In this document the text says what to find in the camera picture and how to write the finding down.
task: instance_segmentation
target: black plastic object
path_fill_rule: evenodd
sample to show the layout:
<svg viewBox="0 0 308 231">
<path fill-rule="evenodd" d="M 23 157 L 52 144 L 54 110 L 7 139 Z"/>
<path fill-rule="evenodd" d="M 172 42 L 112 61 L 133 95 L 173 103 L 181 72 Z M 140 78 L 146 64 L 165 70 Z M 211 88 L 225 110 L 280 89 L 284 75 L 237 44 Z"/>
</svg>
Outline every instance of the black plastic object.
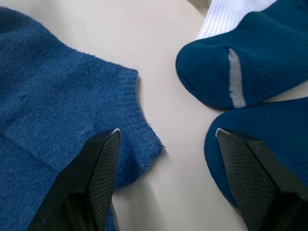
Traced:
<svg viewBox="0 0 308 231">
<path fill-rule="evenodd" d="M 308 188 L 268 146 L 220 128 L 217 139 L 232 195 L 248 230 L 308 231 Z"/>
<path fill-rule="evenodd" d="M 90 138 L 58 175 L 28 231 L 103 231 L 116 177 L 120 131 Z"/>
</svg>

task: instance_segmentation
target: ribbed fabric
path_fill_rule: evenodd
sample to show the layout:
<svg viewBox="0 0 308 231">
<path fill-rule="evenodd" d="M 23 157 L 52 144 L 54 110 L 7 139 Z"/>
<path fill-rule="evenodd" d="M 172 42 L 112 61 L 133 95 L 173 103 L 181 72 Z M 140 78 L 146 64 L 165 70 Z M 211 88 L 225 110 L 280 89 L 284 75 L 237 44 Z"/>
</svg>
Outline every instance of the ribbed fabric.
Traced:
<svg viewBox="0 0 308 231">
<path fill-rule="evenodd" d="M 246 14 L 262 11 L 277 0 L 212 0 L 196 39 L 205 39 L 235 29 Z"/>
<path fill-rule="evenodd" d="M 308 79 L 308 1 L 278 0 L 251 12 L 231 32 L 194 41 L 179 52 L 178 76 L 197 99 L 236 108 L 230 91 L 230 52 L 239 57 L 246 106 L 260 103 Z"/>
<path fill-rule="evenodd" d="M 231 194 L 218 140 L 218 128 L 243 132 L 263 140 L 277 158 L 308 186 L 308 98 L 228 111 L 212 123 L 205 139 L 211 175 L 231 203 Z"/>
<path fill-rule="evenodd" d="M 27 229 L 57 174 L 97 133 L 121 130 L 116 189 L 148 169 L 162 144 L 139 109 L 137 74 L 0 8 L 0 230 Z M 115 230 L 112 217 L 106 230 Z"/>
</svg>

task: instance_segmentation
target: blue sock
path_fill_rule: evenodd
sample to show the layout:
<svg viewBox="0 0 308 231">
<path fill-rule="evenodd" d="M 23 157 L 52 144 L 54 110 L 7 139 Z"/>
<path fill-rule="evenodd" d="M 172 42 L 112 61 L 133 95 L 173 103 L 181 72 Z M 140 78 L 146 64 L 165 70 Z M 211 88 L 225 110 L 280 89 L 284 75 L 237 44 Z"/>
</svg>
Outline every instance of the blue sock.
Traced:
<svg viewBox="0 0 308 231">
<path fill-rule="evenodd" d="M 178 76 L 215 108 L 258 104 L 308 79 L 308 1 L 278 0 L 231 32 L 186 45 Z"/>
<path fill-rule="evenodd" d="M 228 111 L 212 123 L 205 139 L 205 158 L 213 179 L 233 204 L 215 136 L 217 128 L 239 131 L 263 140 L 277 158 L 308 186 L 308 98 L 264 103 Z"/>
<path fill-rule="evenodd" d="M 56 176 L 97 133 L 121 130 L 116 189 L 149 168 L 162 144 L 139 109 L 137 74 L 0 7 L 0 230 L 27 229 Z"/>
</svg>

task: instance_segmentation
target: sock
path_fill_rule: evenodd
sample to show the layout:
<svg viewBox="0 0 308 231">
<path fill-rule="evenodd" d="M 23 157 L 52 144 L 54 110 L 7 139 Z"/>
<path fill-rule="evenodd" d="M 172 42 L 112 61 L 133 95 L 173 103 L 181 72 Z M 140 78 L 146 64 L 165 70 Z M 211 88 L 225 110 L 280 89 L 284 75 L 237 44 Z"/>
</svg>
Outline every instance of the sock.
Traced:
<svg viewBox="0 0 308 231">
<path fill-rule="evenodd" d="M 239 131 L 263 140 L 277 158 L 308 186 L 308 98 L 228 111 L 212 123 L 205 139 L 205 158 L 225 197 L 235 205 L 228 186 L 218 140 L 218 128 Z"/>
<path fill-rule="evenodd" d="M 241 108 L 307 80 L 307 56 L 308 1 L 278 0 L 246 15 L 231 32 L 184 46 L 176 69 L 203 103 Z"/>
<path fill-rule="evenodd" d="M 246 14 L 262 11 L 276 0 L 212 0 L 196 39 L 205 39 L 235 29 Z"/>
<path fill-rule="evenodd" d="M 138 106 L 136 70 L 71 49 L 2 7 L 0 41 L 0 230 L 27 229 L 57 174 L 97 133 L 121 130 L 116 189 L 161 154 Z"/>
</svg>

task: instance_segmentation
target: gray stripe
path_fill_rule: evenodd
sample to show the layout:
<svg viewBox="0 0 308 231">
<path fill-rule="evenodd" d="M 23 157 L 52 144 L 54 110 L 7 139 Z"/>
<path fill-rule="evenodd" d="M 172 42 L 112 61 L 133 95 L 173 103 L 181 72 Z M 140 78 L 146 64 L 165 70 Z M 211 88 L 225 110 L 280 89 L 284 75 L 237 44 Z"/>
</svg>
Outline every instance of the gray stripe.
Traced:
<svg viewBox="0 0 308 231">
<path fill-rule="evenodd" d="M 229 49 L 229 92 L 234 108 L 246 107 L 243 95 L 242 70 L 239 56 L 233 49 Z"/>
</svg>

